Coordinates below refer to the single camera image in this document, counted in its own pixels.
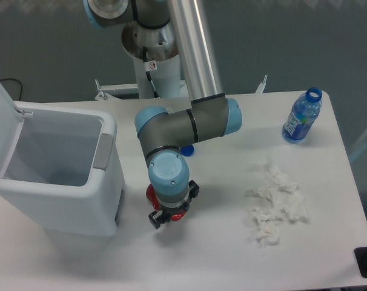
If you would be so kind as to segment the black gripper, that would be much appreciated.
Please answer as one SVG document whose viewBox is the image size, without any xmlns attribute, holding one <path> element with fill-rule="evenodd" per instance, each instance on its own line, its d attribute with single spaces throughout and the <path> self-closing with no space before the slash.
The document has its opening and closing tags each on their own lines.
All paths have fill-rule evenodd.
<svg viewBox="0 0 367 291">
<path fill-rule="evenodd" d="M 199 194 L 200 187 L 194 180 L 189 181 L 189 196 L 178 202 L 158 201 L 160 210 L 155 210 L 148 215 L 150 223 L 155 229 L 162 224 L 170 222 L 171 216 L 184 215 L 190 208 L 190 202 Z"/>
</svg>

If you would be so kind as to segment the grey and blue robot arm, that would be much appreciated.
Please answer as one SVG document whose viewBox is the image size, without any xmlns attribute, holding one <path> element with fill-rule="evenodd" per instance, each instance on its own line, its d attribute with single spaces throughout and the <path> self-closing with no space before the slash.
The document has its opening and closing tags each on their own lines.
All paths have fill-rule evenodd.
<svg viewBox="0 0 367 291">
<path fill-rule="evenodd" d="M 182 148 L 238 131 L 242 113 L 221 86 L 202 1 L 85 1 L 90 22 L 106 28 L 123 24 L 122 44 L 140 60 L 153 99 L 161 90 L 153 73 L 180 57 L 191 107 L 168 113 L 141 110 L 134 123 L 148 168 L 146 196 L 155 228 L 177 221 L 190 208 L 199 186 L 190 179 Z"/>
</svg>

